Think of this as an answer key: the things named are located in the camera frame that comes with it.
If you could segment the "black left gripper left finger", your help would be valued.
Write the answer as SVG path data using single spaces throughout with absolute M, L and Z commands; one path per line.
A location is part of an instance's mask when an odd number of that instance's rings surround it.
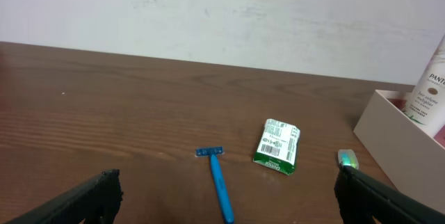
M 8 223 L 113 223 L 123 196 L 119 176 L 105 170 Z

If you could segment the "white shampoo tube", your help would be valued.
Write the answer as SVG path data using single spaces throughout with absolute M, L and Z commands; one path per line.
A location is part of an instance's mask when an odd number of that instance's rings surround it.
M 409 95 L 402 112 L 432 138 L 444 126 L 444 38 Z

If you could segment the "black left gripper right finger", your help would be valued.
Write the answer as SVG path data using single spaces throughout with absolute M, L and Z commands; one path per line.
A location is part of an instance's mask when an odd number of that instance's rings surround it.
M 344 224 L 444 224 L 444 214 L 351 167 L 341 166 L 334 194 Z

